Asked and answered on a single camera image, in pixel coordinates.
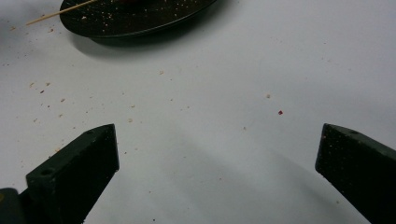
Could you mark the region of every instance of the white table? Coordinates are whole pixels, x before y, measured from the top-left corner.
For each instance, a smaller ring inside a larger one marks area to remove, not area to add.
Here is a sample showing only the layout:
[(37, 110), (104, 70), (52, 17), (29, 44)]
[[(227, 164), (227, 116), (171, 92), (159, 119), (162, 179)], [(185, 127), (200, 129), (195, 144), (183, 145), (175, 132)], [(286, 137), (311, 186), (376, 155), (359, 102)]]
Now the white table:
[(120, 45), (24, 26), (60, 5), (0, 2), (0, 188), (115, 123), (86, 223), (368, 223), (314, 165), (325, 122), (396, 148), (395, 1), (219, 0)]

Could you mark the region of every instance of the dark plate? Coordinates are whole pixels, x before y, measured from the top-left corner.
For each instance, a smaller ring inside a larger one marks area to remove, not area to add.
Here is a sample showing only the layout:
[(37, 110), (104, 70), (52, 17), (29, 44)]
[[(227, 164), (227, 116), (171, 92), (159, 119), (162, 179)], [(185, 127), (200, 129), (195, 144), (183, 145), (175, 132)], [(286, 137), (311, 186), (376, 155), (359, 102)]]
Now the dark plate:
[[(86, 2), (64, 0), (61, 10)], [(64, 27), (90, 38), (149, 34), (191, 18), (216, 0), (99, 0), (60, 15)]]

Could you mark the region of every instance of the toothpick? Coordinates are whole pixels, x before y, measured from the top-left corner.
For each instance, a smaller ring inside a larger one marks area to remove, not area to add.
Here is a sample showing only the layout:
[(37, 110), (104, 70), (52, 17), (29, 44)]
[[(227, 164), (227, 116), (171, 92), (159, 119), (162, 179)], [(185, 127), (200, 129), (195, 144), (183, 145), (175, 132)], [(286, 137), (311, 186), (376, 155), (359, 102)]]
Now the toothpick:
[(62, 13), (64, 13), (64, 12), (66, 12), (66, 11), (70, 11), (70, 10), (76, 9), (76, 8), (78, 8), (78, 7), (83, 7), (83, 6), (85, 6), (85, 5), (94, 3), (94, 2), (96, 2), (96, 1), (97, 1), (97, 0), (90, 0), (90, 1), (88, 1), (88, 2), (81, 3), (81, 4), (79, 4), (79, 5), (66, 8), (66, 9), (61, 10), (61, 11), (59, 11), (59, 12), (55, 12), (55, 13), (49, 14), (49, 15), (47, 15), (47, 16), (43, 16), (43, 17), (41, 17), (41, 18), (38, 18), (38, 19), (36, 19), (36, 20), (34, 20), (34, 21), (29, 21), (28, 23), (26, 23), (26, 25), (30, 25), (30, 24), (36, 23), (36, 22), (38, 22), (38, 21), (46, 20), (46, 19), (48, 19), (48, 18), (51, 18), (51, 17), (57, 16), (57, 15), (59, 15), (59, 14), (62, 14)]

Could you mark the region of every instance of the black dish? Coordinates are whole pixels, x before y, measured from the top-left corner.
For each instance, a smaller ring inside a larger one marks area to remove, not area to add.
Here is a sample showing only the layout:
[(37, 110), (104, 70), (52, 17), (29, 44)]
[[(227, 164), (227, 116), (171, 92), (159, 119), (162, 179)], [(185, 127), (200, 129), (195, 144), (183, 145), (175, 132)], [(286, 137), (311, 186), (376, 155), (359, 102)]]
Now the black dish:
[[(86, 2), (64, 0), (61, 10)], [(178, 24), (216, 0), (140, 0), (125, 4), (99, 0), (60, 15), (64, 27), (90, 38), (145, 35)]]

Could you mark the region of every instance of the wooden stick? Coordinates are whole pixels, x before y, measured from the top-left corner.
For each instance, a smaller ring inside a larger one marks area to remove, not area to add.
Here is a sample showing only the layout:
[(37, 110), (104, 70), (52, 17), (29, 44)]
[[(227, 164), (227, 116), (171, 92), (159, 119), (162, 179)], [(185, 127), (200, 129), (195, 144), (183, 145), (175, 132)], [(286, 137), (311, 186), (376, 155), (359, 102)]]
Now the wooden stick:
[(90, 3), (94, 3), (94, 2), (96, 2), (96, 1), (97, 1), (97, 0), (90, 0), (90, 1), (88, 1), (88, 2), (81, 3), (81, 4), (79, 4), (79, 5), (66, 8), (66, 9), (64, 9), (64, 10), (62, 10), (62, 11), (55, 12), (55, 13), (49, 14), (49, 15), (47, 15), (47, 16), (43, 16), (43, 17), (38, 18), (38, 19), (36, 19), (36, 20), (34, 20), (34, 21), (29, 21), (28, 23), (26, 23), (26, 25), (30, 25), (30, 24), (33, 24), (33, 23), (38, 22), (38, 21), (46, 20), (46, 19), (48, 19), (48, 18), (51, 18), (51, 17), (54, 17), (54, 16), (56, 16), (56, 15), (62, 14), (62, 13), (64, 13), (64, 12), (66, 12), (66, 11), (70, 11), (70, 10), (76, 9), (76, 8), (78, 8), (78, 7), (83, 7), (83, 6), (85, 6), (85, 5), (88, 5), (88, 4), (90, 4)]

